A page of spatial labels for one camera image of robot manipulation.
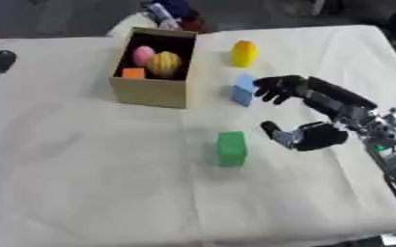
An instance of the orange block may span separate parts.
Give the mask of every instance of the orange block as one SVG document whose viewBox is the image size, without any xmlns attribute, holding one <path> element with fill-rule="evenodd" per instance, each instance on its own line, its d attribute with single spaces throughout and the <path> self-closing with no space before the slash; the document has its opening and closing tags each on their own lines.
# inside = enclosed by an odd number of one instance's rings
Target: orange block
<svg viewBox="0 0 396 247">
<path fill-rule="evenodd" d="M 144 68 L 125 68 L 123 69 L 122 77 L 145 79 L 146 71 Z"/>
</svg>

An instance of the pink ball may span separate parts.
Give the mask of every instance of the pink ball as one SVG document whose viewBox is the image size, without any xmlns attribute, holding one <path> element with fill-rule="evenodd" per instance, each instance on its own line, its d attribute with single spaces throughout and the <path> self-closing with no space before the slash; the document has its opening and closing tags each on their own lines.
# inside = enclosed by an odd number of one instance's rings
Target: pink ball
<svg viewBox="0 0 396 247">
<path fill-rule="evenodd" d="M 133 52 L 133 62 L 137 66 L 145 66 L 147 61 L 153 58 L 156 53 L 149 46 L 139 46 Z"/>
</svg>

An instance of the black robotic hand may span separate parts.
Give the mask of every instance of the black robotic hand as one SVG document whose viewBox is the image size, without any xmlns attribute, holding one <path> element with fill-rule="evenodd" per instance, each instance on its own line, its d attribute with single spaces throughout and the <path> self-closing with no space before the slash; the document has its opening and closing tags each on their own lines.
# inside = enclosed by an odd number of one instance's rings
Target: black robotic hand
<svg viewBox="0 0 396 247">
<path fill-rule="evenodd" d="M 261 123 L 261 128 L 271 140 L 298 151 L 314 151 L 344 144 L 349 138 L 347 131 L 323 122 L 307 123 L 292 132 L 282 131 L 276 123 L 270 121 Z"/>
<path fill-rule="evenodd" d="M 290 97 L 299 97 L 303 99 L 306 106 L 327 115 L 331 120 L 340 112 L 332 108 L 331 105 L 310 97 L 311 92 L 323 96 L 321 98 L 338 101 L 341 105 L 361 106 L 368 109 L 377 107 L 376 104 L 362 96 L 314 77 L 308 79 L 298 75 L 267 77 L 256 80 L 254 85 L 258 87 L 255 96 L 260 96 L 265 102 L 272 101 L 273 104 L 279 105 Z M 331 123 L 308 123 L 290 132 L 280 130 L 273 122 L 264 122 L 261 127 L 270 139 L 298 151 L 313 151 L 344 144 L 349 137 L 348 132 L 339 130 Z"/>
<path fill-rule="evenodd" d="M 258 87 L 255 96 L 261 96 L 264 102 L 274 99 L 273 103 L 279 105 L 292 96 L 300 96 L 297 88 L 306 84 L 306 80 L 298 75 L 267 77 L 254 81 Z"/>
<path fill-rule="evenodd" d="M 374 102 L 315 77 L 307 79 L 298 75 L 267 77 L 254 81 L 254 85 L 258 87 L 255 96 L 260 96 L 265 102 L 274 99 L 273 103 L 279 105 L 292 96 L 300 97 L 306 106 L 327 115 L 331 120 L 340 112 L 323 102 L 314 100 L 308 92 L 318 93 L 345 106 L 364 107 L 369 110 L 377 108 Z"/>
</svg>

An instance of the open box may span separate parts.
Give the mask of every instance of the open box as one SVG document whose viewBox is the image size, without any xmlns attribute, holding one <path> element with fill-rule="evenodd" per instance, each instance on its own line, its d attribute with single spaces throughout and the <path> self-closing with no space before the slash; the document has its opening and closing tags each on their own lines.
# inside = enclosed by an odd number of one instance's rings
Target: open box
<svg viewBox="0 0 396 247">
<path fill-rule="evenodd" d="M 187 76 L 196 36 L 193 32 L 133 28 L 109 78 L 117 100 L 122 103 L 186 108 Z M 137 68 L 132 54 L 141 45 L 148 45 L 156 53 L 170 51 L 178 54 L 182 59 L 181 67 L 169 80 L 157 79 L 147 69 L 146 79 L 122 77 L 123 68 Z"/>
</svg>

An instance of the green cube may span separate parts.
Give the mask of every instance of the green cube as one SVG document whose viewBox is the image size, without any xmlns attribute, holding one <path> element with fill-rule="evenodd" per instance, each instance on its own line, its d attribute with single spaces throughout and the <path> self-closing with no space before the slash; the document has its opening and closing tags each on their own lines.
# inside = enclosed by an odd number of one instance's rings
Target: green cube
<svg viewBox="0 0 396 247">
<path fill-rule="evenodd" d="M 246 157 L 247 147 L 243 132 L 219 133 L 217 138 L 217 159 L 219 166 L 242 166 Z"/>
</svg>

